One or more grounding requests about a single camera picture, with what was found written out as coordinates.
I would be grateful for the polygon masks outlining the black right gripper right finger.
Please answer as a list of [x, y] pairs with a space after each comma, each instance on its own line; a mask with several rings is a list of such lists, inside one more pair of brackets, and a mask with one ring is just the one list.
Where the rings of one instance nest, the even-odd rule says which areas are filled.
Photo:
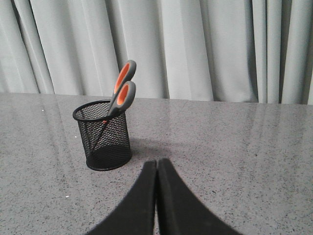
[[157, 213], [161, 235], [238, 235], [187, 187], [169, 159], [158, 162]]

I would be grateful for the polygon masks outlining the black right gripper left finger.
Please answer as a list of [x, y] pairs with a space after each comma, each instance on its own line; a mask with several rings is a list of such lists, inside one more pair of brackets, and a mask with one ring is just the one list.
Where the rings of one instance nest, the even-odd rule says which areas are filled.
[[152, 235], [155, 218], [156, 161], [145, 162], [136, 182], [89, 235]]

